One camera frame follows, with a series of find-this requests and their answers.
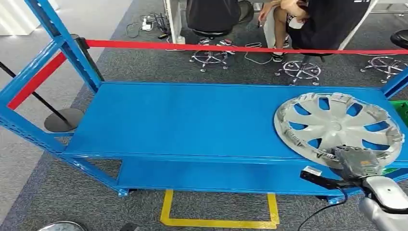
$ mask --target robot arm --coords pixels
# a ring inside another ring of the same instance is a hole
[[[366,196],[359,209],[380,231],[408,230],[408,198],[395,181],[384,176],[367,177],[363,191]]]
[[[332,180],[316,174],[318,170],[306,167],[300,177],[326,189],[360,187],[365,196],[360,211],[380,231],[408,230],[408,196],[391,178],[381,176],[375,154],[368,149],[336,147],[332,150],[343,166],[336,171],[344,180]]]

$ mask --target stool seat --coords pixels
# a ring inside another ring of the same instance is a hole
[[[397,31],[393,33],[390,39],[393,44],[408,49],[408,30]]]
[[[292,48],[294,50],[303,50],[304,48],[301,48],[297,46],[297,44],[292,43]],[[329,56],[332,55],[332,53],[302,53],[303,55],[308,55],[308,56],[313,56],[313,57],[324,57],[324,56]]]
[[[217,38],[217,37],[222,37],[226,36],[229,33],[231,33],[232,28],[229,30],[224,30],[224,31],[201,31],[201,30],[195,30],[193,29],[193,32],[200,36],[200,37],[207,37],[207,38]]]

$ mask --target person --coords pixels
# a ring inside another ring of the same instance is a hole
[[[254,9],[247,0],[187,0],[187,26],[195,30],[230,30],[253,16]]]
[[[307,2],[298,0],[273,0],[264,4],[259,13],[258,21],[264,23],[267,15],[275,8],[273,17],[275,20],[275,46],[276,49],[283,49],[289,47],[289,37],[286,32],[286,22],[293,17],[298,23],[304,22],[308,18],[307,12],[300,6],[306,6]],[[273,52],[272,60],[280,63],[284,58],[285,53]]]
[[[301,49],[334,50],[361,21],[370,0],[272,0],[265,3],[258,20],[264,23],[273,12],[275,48],[289,46],[287,34]],[[272,53],[280,63],[285,53]]]

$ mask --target person's hand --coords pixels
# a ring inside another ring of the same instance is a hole
[[[258,21],[263,24],[267,20],[267,16],[272,8],[276,5],[280,4],[281,0],[273,0],[271,2],[265,3],[264,7],[262,7],[261,12],[259,12]]]

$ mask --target stanchion post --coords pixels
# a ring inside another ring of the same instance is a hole
[[[90,47],[88,46],[86,39],[83,38],[83,37],[80,37],[79,35],[76,35],[76,34],[71,34],[71,36],[77,42],[77,44],[78,44],[79,48],[81,49],[82,53],[84,53],[85,58],[88,60],[88,62],[92,66],[93,70],[98,75],[99,80],[100,81],[105,81],[105,79],[103,79],[103,76],[102,76],[101,72],[99,71],[98,67],[96,66],[96,63],[94,62],[94,60],[92,59],[91,55],[88,52],[88,49]]]
[[[16,77],[16,74],[2,62],[0,62],[0,68],[12,78]],[[32,93],[32,95],[36,97],[42,104],[44,104],[50,111],[53,112],[53,114],[49,115],[44,121],[44,127],[48,131],[66,132],[78,127],[78,124],[82,119],[82,116],[84,115],[81,110],[75,108],[67,108],[58,111],[35,91]]]

